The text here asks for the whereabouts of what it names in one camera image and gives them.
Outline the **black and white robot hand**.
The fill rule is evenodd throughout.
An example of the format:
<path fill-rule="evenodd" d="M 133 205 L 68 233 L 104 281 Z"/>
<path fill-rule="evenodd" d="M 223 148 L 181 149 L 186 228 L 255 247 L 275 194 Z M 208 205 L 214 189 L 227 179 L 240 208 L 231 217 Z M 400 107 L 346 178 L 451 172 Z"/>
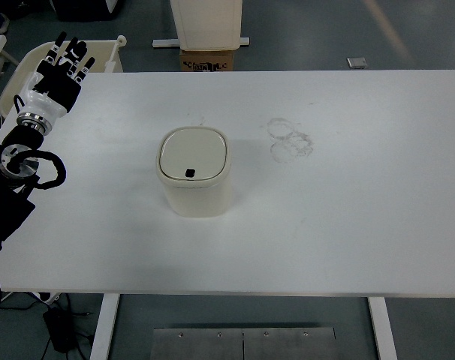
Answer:
<path fill-rule="evenodd" d="M 87 43 L 74 37 L 65 48 L 67 34 L 61 32 L 35 72 L 14 97 L 17 124 L 46 136 L 56 121 L 68 114 L 81 91 L 81 82 L 95 63 L 87 58 Z"/>

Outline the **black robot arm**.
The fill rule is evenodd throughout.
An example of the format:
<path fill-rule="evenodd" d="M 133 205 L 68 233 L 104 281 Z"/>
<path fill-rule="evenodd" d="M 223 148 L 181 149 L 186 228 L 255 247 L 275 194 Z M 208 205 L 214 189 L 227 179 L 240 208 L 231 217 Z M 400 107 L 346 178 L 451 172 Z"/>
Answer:
<path fill-rule="evenodd" d="M 2 242 L 10 237 L 33 212 L 35 205 L 28 200 L 29 192 L 15 190 L 30 183 L 35 177 L 11 174 L 2 164 L 2 155 L 13 158 L 18 152 L 37 150 L 43 135 L 27 126 L 16 126 L 0 143 L 0 251 Z"/>

